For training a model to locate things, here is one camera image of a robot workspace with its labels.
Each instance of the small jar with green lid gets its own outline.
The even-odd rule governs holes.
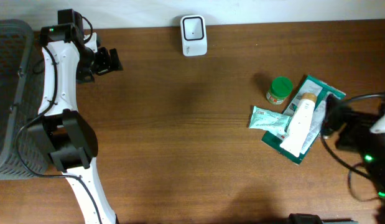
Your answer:
[[[293,83],[286,77],[278,77],[272,81],[271,87],[267,92],[267,100],[279,105],[285,101],[293,90]]]

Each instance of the green lid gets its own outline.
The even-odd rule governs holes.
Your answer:
[[[286,77],[278,77],[272,81],[271,93],[279,98],[286,98],[293,90],[293,83]]]

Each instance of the teal package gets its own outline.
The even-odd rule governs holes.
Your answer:
[[[263,129],[274,135],[284,135],[286,134],[285,129],[290,119],[290,116],[264,110],[255,106],[253,108],[249,128]]]
[[[308,75],[307,78],[304,80],[303,85],[299,88],[299,91],[294,96],[289,105],[286,107],[284,112],[282,112],[282,114],[287,116],[293,116],[294,111],[296,110],[303,93],[314,93],[317,96],[317,102],[315,104],[314,114],[310,126],[310,132],[304,142],[302,150],[300,151],[300,156],[295,157],[290,152],[280,147],[280,144],[282,143],[285,137],[282,134],[270,133],[269,131],[267,131],[261,139],[264,143],[271,146],[272,148],[274,148],[296,164],[300,164],[303,161],[304,157],[307,155],[313,142],[315,141],[320,132],[322,120],[325,117],[326,98],[328,97],[328,95],[332,94],[339,99],[343,99],[346,96],[346,94],[342,91],[337,90],[336,88],[329,86],[325,82]]]

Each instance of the green light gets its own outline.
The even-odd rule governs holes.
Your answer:
[[[385,198],[385,193],[384,193],[384,192],[379,192],[378,195],[379,195],[379,197],[381,197],[381,198]]]
[[[364,159],[366,160],[366,162],[371,162],[373,160],[373,157],[371,157],[370,155],[366,155]]]

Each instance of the brown wooden tabletop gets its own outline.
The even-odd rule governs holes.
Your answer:
[[[179,27],[97,30],[124,67],[77,86],[98,171],[121,223],[229,223],[311,213],[374,223],[347,170],[316,141],[301,165],[248,129],[271,80],[311,74],[347,97],[385,90],[385,20],[207,27],[208,53],[182,55]],[[356,109],[376,111],[374,101]],[[350,164],[359,156],[338,152]],[[354,176],[362,197],[373,186]],[[66,180],[0,181],[0,223],[83,223]]]

